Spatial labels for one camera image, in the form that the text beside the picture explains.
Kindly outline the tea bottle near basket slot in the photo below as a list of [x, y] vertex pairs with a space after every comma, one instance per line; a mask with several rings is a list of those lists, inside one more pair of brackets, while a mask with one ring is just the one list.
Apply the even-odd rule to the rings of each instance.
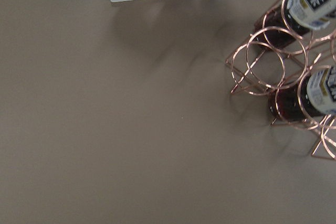
[[255, 23], [255, 32], [265, 27], [291, 29], [304, 36], [313, 30], [322, 30], [335, 19], [335, 0], [285, 0], [265, 18]]

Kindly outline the tea bottle basket slot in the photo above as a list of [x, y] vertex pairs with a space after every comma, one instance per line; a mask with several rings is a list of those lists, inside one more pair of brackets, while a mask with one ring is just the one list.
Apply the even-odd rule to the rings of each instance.
[[255, 32], [265, 27], [291, 29], [304, 36], [313, 30], [322, 30], [335, 19], [335, 0], [285, 0], [265, 18], [255, 23]]
[[307, 75], [301, 84], [274, 92], [268, 99], [271, 114], [289, 122], [335, 115], [335, 66]]

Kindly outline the tea bottle middle basket slot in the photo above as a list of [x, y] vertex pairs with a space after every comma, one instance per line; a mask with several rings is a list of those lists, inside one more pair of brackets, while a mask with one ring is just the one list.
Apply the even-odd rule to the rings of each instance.
[[335, 66], [307, 75], [301, 84], [274, 92], [268, 99], [271, 114], [289, 122], [335, 115]]

